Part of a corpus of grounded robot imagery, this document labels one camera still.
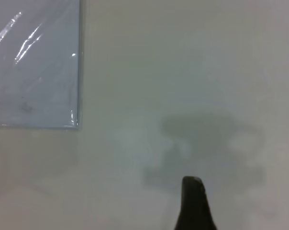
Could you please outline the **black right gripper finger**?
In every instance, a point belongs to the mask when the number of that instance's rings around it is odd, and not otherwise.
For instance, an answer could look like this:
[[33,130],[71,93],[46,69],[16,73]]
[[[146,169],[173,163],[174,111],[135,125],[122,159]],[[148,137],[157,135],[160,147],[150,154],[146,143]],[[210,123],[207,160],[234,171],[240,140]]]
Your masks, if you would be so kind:
[[182,179],[181,207],[176,230],[217,230],[213,221],[205,186],[198,177]]

